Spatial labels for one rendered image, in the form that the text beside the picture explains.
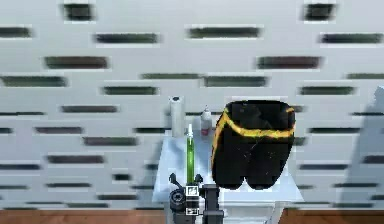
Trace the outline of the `white table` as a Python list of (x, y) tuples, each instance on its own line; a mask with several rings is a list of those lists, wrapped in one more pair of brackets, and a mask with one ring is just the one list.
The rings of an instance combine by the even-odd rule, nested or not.
[[(174, 138), (167, 131), (152, 196), (153, 202), (164, 205), (166, 224), (175, 224), (169, 199), (170, 192), (177, 189), (169, 181), (172, 173), (182, 186), (186, 184), (186, 138)], [(237, 190), (221, 188), (218, 201), (224, 211), (223, 224), (279, 224), (283, 210), (294, 202), (303, 202), (303, 197), (285, 165), (272, 187), (253, 190), (244, 182)]]

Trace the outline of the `black bag with yellow trim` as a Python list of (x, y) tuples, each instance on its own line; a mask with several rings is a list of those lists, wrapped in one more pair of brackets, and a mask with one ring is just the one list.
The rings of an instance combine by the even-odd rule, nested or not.
[(295, 140), (295, 109), (277, 100), (241, 100), (225, 105), (212, 142), (211, 175), (221, 188), (272, 187)]

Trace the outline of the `white bottle with red label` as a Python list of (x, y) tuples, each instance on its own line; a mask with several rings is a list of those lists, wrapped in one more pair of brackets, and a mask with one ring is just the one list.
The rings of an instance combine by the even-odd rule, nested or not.
[(212, 129), (212, 114), (208, 107), (205, 107), (200, 119), (201, 134), (208, 136)]

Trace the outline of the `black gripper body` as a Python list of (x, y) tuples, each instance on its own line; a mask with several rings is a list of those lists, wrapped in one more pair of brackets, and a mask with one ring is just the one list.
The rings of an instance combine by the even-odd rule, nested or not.
[(185, 211), (186, 196), (184, 189), (175, 189), (169, 195), (170, 209), (173, 212)]

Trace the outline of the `white paper towel roll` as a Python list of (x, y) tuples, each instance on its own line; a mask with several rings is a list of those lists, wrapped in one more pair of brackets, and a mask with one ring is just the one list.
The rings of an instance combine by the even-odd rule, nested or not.
[(182, 96), (172, 96), (169, 102), (172, 136), (183, 137), (185, 133), (184, 98)]

